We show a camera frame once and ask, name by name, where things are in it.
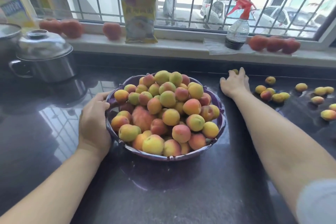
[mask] fruit basket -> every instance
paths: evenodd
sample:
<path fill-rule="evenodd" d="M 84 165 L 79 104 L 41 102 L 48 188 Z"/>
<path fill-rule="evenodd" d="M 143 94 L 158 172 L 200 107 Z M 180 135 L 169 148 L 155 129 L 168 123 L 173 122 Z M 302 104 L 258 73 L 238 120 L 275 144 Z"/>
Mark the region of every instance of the fruit basket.
<path fill-rule="evenodd" d="M 184 155 L 175 156 L 175 157 L 174 156 L 166 157 L 166 156 L 161 156 L 161 155 L 149 154 L 149 153 L 146 153 L 144 151 L 137 150 L 137 149 L 133 148 L 132 146 L 130 146 L 129 144 L 122 141 L 118 137 L 117 133 L 112 129 L 112 126 L 111 126 L 111 121 L 117 114 L 113 109 L 118 108 L 119 111 L 120 111 L 120 104 L 117 103 L 117 101 L 115 99 L 115 96 L 114 96 L 115 92 L 120 90 L 120 89 L 123 90 L 126 85 L 130 85 L 130 84 L 135 85 L 135 86 L 139 85 L 139 80 L 144 76 L 145 75 L 137 75 L 137 76 L 133 76 L 133 77 L 128 78 L 123 84 L 120 84 L 117 89 L 113 90 L 108 95 L 108 97 L 106 99 L 106 101 L 108 103 L 110 103 L 110 105 L 111 105 L 111 107 L 106 112 L 106 127 L 107 127 L 108 132 L 111 135 L 112 140 L 116 140 L 119 144 L 122 144 L 127 150 L 131 151 L 134 154 L 137 154 L 137 155 L 142 156 L 144 158 L 148 158 L 148 159 L 152 159 L 152 160 L 158 160 L 158 161 L 179 161 L 179 160 L 185 160 L 185 159 L 193 158 L 193 157 L 196 157 L 196 156 L 200 155 L 204 151 L 208 150 L 214 143 L 217 142 L 217 139 L 223 133 L 225 125 L 226 125 L 224 109 L 222 108 L 222 104 L 221 104 L 221 101 L 218 98 L 218 96 L 216 94 L 214 94 L 212 91 L 208 90 L 206 86 L 203 86 L 199 81 L 197 81 L 193 78 L 190 78 L 190 82 L 196 82 L 196 83 L 200 84 L 203 87 L 204 93 L 207 93 L 207 94 L 210 95 L 211 104 L 217 106 L 218 109 L 219 109 L 219 116 L 215 120 L 212 120 L 212 122 L 217 125 L 218 130 L 219 130 L 216 138 L 207 139 L 206 146 L 204 146 L 200 149 L 194 150 L 194 151 L 189 152 L 189 153 L 184 154 Z"/>

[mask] pot lid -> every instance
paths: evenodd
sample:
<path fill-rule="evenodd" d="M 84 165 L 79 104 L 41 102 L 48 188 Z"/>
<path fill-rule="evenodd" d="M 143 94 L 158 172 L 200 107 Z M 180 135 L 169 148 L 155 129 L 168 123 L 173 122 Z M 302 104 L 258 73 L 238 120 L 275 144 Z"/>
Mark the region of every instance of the pot lid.
<path fill-rule="evenodd" d="M 17 57 L 28 61 L 55 59 L 72 51 L 72 46 L 60 35 L 42 29 L 30 31 L 22 36 L 19 46 L 21 50 Z"/>
<path fill-rule="evenodd" d="M 21 32 L 21 27 L 10 23 L 0 23 L 0 40 L 11 38 Z"/>

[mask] kitchen counter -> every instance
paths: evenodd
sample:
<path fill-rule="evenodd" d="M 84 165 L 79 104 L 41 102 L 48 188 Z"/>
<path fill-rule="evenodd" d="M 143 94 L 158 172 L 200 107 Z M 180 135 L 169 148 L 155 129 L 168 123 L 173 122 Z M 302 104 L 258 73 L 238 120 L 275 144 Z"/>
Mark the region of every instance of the kitchen counter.
<path fill-rule="evenodd" d="M 130 76 L 156 72 L 153 67 L 81 66 L 76 78 L 53 85 L 2 78 L 0 215 L 71 156 L 78 143 L 79 115 L 95 94 L 115 89 Z M 199 157 L 181 162 L 150 161 L 114 145 L 72 223 L 296 223 L 266 175 L 239 110 L 220 92 L 223 74 L 181 72 L 208 86 L 224 104 L 227 125 L 218 142 Z M 300 82 L 310 90 L 336 88 L 336 81 L 276 79 L 273 88 L 291 97 L 283 105 L 271 106 L 336 158 L 336 122 L 320 118 L 320 112 L 336 99 L 328 96 L 315 107 L 309 103 L 311 91 L 300 95 L 294 90 Z M 264 80 L 265 76 L 250 75 L 251 89 Z"/>

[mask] forearm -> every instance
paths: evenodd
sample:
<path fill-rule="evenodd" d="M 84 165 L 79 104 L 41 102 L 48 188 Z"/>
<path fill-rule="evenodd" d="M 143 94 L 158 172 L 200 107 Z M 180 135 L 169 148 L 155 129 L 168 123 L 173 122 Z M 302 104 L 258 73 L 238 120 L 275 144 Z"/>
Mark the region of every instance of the forearm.
<path fill-rule="evenodd" d="M 336 178 L 336 162 L 303 130 L 248 92 L 233 98 L 265 170 L 295 213 L 301 189 Z"/>
<path fill-rule="evenodd" d="M 51 176 L 0 218 L 0 224 L 68 224 L 100 164 L 77 150 Z"/>

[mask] white window sill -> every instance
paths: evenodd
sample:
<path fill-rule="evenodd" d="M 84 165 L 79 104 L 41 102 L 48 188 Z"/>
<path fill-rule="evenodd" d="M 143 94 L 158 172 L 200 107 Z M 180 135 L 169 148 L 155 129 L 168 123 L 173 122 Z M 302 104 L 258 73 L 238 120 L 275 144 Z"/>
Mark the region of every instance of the white window sill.
<path fill-rule="evenodd" d="M 80 39 L 67 39 L 75 51 L 92 53 L 118 53 L 159 57 L 227 60 L 267 64 L 336 67 L 336 48 L 326 51 L 299 50 L 295 56 L 270 52 L 251 54 L 209 55 L 203 43 L 158 39 L 157 44 L 126 44 L 125 38 L 109 41 L 104 35 L 84 34 Z"/>

